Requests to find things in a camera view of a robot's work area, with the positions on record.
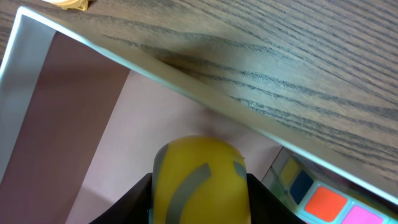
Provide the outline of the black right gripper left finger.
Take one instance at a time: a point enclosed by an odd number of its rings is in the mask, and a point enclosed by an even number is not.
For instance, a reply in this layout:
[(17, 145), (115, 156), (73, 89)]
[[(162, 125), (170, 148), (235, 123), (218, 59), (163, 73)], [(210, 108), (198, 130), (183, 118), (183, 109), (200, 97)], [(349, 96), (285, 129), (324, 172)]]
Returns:
[(152, 173), (148, 173), (90, 224), (148, 224), (151, 193)]

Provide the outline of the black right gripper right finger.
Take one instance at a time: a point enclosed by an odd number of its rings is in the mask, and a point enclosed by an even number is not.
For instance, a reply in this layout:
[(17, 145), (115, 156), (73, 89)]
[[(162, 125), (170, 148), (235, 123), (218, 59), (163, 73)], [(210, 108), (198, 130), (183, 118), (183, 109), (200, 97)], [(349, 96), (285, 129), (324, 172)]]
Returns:
[(252, 224), (305, 224), (254, 175), (247, 174)]

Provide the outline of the colourful puzzle cube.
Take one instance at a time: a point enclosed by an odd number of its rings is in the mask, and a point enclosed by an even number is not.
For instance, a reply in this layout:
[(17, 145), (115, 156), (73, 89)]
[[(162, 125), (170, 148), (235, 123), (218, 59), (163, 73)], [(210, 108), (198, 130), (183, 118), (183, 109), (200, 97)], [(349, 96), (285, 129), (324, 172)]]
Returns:
[(284, 147), (262, 183), (305, 223), (397, 224), (397, 205)]

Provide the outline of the yellow ball with grey stripes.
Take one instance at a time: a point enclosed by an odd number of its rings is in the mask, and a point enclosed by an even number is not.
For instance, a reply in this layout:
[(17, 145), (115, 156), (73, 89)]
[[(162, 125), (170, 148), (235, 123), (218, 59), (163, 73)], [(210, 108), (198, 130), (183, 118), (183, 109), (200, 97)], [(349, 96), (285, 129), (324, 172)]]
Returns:
[(154, 158), (149, 223), (249, 224), (244, 157), (208, 136), (186, 136)]

